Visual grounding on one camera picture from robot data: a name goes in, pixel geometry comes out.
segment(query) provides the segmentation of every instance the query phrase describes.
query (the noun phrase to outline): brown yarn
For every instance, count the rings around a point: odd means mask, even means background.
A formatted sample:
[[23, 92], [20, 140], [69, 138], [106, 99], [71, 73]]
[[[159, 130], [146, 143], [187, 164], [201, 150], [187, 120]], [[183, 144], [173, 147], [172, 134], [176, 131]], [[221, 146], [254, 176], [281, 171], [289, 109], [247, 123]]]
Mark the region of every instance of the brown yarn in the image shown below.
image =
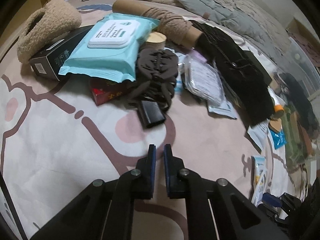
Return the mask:
[[182, 16], [169, 12], [165, 9], [150, 8], [142, 13], [142, 16], [160, 20], [158, 32], [178, 45], [181, 45], [192, 23], [186, 21]]

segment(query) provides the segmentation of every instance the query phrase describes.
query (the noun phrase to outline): wet wipes lid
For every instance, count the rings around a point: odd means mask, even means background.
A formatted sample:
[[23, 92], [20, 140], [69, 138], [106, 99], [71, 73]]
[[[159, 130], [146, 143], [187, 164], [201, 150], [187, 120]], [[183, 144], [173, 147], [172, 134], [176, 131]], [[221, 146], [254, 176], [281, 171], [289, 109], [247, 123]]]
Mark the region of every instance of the wet wipes lid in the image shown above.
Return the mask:
[[122, 49], [139, 27], [136, 20], [108, 20], [89, 40], [88, 48], [93, 49]]

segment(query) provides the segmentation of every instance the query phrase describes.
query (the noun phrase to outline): red box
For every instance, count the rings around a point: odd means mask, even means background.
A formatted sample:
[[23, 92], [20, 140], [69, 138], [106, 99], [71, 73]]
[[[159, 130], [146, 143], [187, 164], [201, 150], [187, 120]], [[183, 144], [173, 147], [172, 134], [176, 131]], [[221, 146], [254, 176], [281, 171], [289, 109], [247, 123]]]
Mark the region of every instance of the red box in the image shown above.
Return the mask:
[[90, 90], [97, 106], [111, 101], [119, 96], [127, 94], [130, 90], [128, 84], [131, 82], [125, 80], [117, 83], [103, 78], [90, 78]]

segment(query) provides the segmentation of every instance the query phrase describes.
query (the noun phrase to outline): cardboard tube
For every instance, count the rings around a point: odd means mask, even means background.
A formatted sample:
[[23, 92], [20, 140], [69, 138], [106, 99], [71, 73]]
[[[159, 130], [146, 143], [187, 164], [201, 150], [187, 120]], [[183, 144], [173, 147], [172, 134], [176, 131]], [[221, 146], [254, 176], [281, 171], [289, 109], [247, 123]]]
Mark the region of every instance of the cardboard tube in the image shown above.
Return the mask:
[[[116, 0], [112, 6], [112, 11], [117, 13], [125, 13], [142, 16], [142, 14], [154, 7], [132, 1], [132, 0]], [[202, 32], [195, 27], [191, 27], [189, 31], [184, 36], [181, 45], [187, 49], [191, 49], [196, 45], [196, 42]]]
[[112, 11], [142, 16], [142, 14], [150, 8], [148, 5], [132, 0], [116, 0], [112, 6]]

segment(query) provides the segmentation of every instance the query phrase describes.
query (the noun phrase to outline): dark brown hair scrunchie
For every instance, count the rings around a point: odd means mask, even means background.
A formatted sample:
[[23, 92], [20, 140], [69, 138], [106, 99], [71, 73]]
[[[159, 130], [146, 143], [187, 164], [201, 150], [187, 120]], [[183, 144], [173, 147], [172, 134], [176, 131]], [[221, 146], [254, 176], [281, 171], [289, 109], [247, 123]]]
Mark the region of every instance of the dark brown hair scrunchie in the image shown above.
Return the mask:
[[164, 113], [168, 111], [178, 76], [178, 57], [168, 49], [143, 49], [138, 55], [136, 74], [136, 81], [131, 84], [134, 89], [127, 98], [156, 101]]

